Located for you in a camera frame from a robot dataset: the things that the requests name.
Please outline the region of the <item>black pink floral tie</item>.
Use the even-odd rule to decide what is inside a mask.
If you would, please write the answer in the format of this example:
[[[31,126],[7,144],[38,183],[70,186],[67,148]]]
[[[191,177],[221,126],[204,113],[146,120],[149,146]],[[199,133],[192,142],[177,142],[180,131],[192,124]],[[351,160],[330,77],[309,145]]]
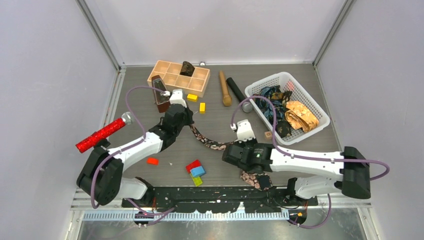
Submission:
[[[196,139],[212,150],[224,151],[229,145],[237,142],[236,140],[229,142],[215,141],[201,134],[194,123],[190,124],[189,127]],[[268,191],[273,188],[271,177],[267,173],[249,173],[241,170],[240,178],[259,191]]]

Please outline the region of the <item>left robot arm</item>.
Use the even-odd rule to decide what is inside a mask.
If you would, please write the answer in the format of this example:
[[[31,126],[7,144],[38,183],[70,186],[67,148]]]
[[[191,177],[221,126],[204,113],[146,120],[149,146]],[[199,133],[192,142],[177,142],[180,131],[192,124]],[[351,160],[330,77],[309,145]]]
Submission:
[[[193,112],[181,104],[171,104],[158,124],[145,135],[120,147],[107,149],[106,139],[91,151],[76,180],[76,185],[105,206],[116,198],[128,199],[148,207],[154,199],[153,186],[146,180],[124,178],[123,173],[135,163],[171,146],[185,126],[193,124]]]

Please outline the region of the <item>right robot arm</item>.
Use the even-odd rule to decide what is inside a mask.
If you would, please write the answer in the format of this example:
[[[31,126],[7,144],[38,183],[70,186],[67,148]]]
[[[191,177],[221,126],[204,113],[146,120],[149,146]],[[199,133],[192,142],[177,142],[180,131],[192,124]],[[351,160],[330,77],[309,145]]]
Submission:
[[[254,188],[273,187],[269,173],[297,172],[309,177],[292,177],[285,198],[291,205],[317,195],[342,193],[366,200],[371,197],[370,165],[357,148],[346,146],[342,152],[313,152],[274,147],[268,143],[236,141],[226,147],[222,160],[242,170],[242,178]]]

